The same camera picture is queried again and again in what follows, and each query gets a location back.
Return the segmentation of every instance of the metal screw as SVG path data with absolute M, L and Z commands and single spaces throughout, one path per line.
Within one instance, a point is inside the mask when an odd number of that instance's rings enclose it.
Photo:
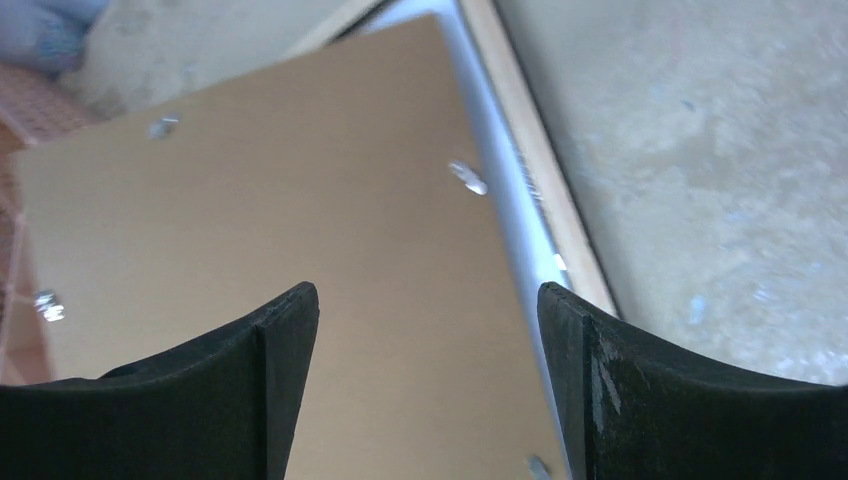
M 147 136 L 151 140 L 162 140 L 171 134 L 174 126 L 178 123 L 180 123 L 179 113 L 166 115 L 150 125 L 150 128 L 147 130 Z
M 65 307 L 53 290 L 42 290 L 35 294 L 35 310 L 48 322 L 65 318 Z
M 469 190 L 477 195 L 485 195 L 489 191 L 489 186 L 486 185 L 486 182 L 467 163 L 451 162 L 448 167 L 457 178 L 465 182 L 465 186 Z

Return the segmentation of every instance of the gray concrete surface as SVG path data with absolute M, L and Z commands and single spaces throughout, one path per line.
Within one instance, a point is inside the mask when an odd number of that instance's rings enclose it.
M 626 320 L 848 382 L 848 3 L 499 4 Z

